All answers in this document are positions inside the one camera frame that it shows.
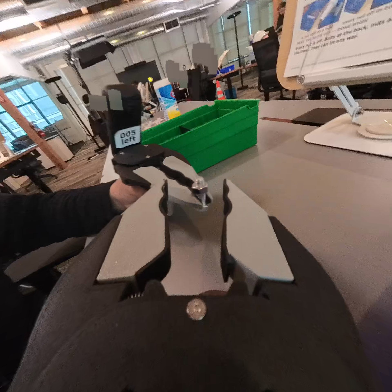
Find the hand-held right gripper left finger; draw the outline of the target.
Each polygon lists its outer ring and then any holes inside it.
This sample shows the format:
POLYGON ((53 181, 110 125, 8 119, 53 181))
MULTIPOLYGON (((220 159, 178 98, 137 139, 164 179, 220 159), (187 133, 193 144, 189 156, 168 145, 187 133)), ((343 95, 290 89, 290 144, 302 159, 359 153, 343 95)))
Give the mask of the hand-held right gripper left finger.
POLYGON ((160 179, 122 214, 98 283, 126 282, 144 288, 150 280, 167 276, 171 267, 167 201, 167 180, 160 179))

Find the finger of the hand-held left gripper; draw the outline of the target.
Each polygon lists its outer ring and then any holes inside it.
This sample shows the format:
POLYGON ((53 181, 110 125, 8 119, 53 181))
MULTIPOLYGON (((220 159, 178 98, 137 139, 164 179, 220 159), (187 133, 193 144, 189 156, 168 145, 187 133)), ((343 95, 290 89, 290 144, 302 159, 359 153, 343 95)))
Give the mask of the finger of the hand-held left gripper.
POLYGON ((160 171, 170 179, 176 180, 180 185, 187 187, 190 191, 195 178, 201 177, 190 164, 176 156, 165 156, 162 153, 159 154, 158 161, 158 169, 160 171))
POLYGON ((179 205, 183 208, 193 208, 199 212, 204 212, 209 206, 209 192, 205 195, 205 205, 185 186, 180 185, 176 180, 170 179, 162 171, 154 167, 141 167, 134 171, 150 184, 155 185, 160 180, 167 180, 168 203, 179 205))

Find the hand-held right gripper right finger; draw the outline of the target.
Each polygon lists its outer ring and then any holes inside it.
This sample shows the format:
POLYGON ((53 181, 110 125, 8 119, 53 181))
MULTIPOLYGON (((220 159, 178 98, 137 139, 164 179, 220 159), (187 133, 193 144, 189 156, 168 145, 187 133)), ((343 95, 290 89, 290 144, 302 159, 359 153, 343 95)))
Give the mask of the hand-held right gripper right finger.
POLYGON ((293 283, 269 215, 232 181, 223 181, 221 271, 224 282, 244 282, 250 295, 263 282, 293 283))

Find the steel hex bolt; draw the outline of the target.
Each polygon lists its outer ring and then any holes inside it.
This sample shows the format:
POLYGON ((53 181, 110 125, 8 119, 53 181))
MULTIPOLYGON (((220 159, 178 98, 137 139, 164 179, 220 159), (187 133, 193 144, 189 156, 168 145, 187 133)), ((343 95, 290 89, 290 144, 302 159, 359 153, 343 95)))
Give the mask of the steel hex bolt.
MULTIPOLYGON (((203 177, 197 177, 197 178, 195 178, 193 183, 195 183, 195 182, 198 183, 198 182, 206 182, 206 181, 204 180, 203 177)), ((212 198, 211 194, 209 193, 209 189, 208 189, 207 194, 195 194, 192 192, 192 190, 191 190, 191 193, 199 201, 199 203, 201 205, 201 210, 203 210, 203 211, 207 210, 209 205, 213 201, 213 198, 212 198)))

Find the green plastic bin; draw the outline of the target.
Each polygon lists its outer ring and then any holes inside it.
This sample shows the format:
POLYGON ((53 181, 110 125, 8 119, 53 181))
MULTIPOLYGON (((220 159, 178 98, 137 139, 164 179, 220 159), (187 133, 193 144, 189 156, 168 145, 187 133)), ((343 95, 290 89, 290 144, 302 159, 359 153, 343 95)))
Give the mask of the green plastic bin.
POLYGON ((199 173, 257 144, 259 100, 216 100, 142 131, 144 144, 183 155, 199 173), (192 129, 183 135, 179 126, 192 129))

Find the person's left forearm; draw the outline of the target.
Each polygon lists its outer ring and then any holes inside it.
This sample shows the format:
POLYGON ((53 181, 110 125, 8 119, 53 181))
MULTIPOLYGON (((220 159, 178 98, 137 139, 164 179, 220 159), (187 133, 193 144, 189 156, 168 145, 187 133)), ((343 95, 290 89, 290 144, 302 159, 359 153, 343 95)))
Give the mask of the person's left forearm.
POLYGON ((114 182, 47 194, 1 194, 1 264, 69 238, 92 236, 120 213, 114 182))

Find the person's left hand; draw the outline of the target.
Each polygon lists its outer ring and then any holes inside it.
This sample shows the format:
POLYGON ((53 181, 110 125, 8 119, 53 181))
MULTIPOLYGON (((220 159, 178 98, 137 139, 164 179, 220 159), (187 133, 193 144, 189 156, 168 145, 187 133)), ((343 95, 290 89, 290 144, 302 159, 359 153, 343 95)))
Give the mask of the person's left hand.
POLYGON ((117 179, 110 186, 109 196, 113 208, 122 213, 139 200, 146 191, 147 190, 142 187, 127 185, 124 184, 121 179, 117 179))

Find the white disinfecting wipes canister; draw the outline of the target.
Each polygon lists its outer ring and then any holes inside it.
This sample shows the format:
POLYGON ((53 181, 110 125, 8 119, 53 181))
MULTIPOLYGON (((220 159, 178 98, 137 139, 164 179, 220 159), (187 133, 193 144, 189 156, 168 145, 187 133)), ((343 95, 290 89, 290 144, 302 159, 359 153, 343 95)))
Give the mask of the white disinfecting wipes canister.
POLYGON ((166 121, 181 115, 178 102, 174 95, 173 87, 168 78, 153 82, 155 94, 166 121))

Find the black softbox light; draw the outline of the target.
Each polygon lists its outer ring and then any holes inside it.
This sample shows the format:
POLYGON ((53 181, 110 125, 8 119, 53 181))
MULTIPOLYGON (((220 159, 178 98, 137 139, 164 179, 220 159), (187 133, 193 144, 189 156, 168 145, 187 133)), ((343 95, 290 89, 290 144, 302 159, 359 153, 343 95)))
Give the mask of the black softbox light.
POLYGON ((75 56, 79 61, 81 69, 84 70, 102 61, 105 61, 107 59, 106 55, 108 53, 113 54, 115 49, 115 45, 104 40, 76 50, 75 56))

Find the black office chair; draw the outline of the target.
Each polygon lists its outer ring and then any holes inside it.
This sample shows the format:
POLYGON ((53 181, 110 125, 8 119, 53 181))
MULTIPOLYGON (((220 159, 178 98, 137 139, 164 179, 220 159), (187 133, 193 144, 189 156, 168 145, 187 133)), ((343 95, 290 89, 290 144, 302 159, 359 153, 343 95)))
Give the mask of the black office chair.
POLYGON ((270 100, 271 92, 279 92, 279 100, 283 100, 283 87, 277 78, 278 36, 274 27, 267 28, 266 33, 263 39, 252 43, 258 69, 257 89, 264 95, 264 101, 270 100))

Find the printed instruction sheet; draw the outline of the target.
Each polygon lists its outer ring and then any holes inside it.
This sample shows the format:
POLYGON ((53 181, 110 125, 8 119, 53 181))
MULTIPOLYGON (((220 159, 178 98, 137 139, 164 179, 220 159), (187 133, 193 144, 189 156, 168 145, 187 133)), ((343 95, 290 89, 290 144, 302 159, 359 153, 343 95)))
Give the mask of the printed instruction sheet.
POLYGON ((391 60, 390 0, 297 1, 285 77, 391 60))

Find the black wall screen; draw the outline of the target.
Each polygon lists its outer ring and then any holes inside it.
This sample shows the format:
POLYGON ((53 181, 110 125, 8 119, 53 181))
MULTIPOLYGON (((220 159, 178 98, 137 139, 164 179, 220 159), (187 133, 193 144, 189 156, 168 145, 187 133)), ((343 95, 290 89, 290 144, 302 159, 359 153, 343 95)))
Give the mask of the black wall screen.
POLYGON ((124 71, 117 73, 116 77, 119 82, 130 84, 134 81, 146 83, 150 79, 155 82, 162 79, 156 62, 141 61, 131 66, 125 67, 124 71))

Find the silver air duct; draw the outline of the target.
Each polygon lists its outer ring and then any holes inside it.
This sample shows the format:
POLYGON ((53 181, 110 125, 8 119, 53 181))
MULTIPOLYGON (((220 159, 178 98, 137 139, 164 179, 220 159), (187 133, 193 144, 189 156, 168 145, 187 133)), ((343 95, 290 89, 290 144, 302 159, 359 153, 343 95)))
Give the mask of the silver air duct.
POLYGON ((4 41, 1 43, 1 54, 15 57, 22 65, 31 65, 60 56, 71 46, 78 43, 84 44, 96 37, 112 38, 176 17, 208 15, 212 7, 209 5, 180 8, 176 5, 150 9, 149 13, 136 14, 136 9, 121 6, 111 13, 103 11, 28 33, 24 36, 24 41, 17 38, 4 41))

